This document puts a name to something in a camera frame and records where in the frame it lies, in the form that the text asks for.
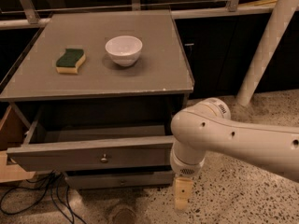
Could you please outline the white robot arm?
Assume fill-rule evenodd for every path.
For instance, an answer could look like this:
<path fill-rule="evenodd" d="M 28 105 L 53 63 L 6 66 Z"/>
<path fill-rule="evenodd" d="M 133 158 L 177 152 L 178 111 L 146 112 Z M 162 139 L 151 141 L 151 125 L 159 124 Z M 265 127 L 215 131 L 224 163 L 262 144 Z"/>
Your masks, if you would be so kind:
<path fill-rule="evenodd" d="M 233 121 L 225 102 L 208 98 L 177 112 L 171 132 L 170 164 L 176 174 L 174 205 L 178 211 L 187 209 L 192 178 L 203 167 L 208 151 L 299 181 L 298 127 Z"/>

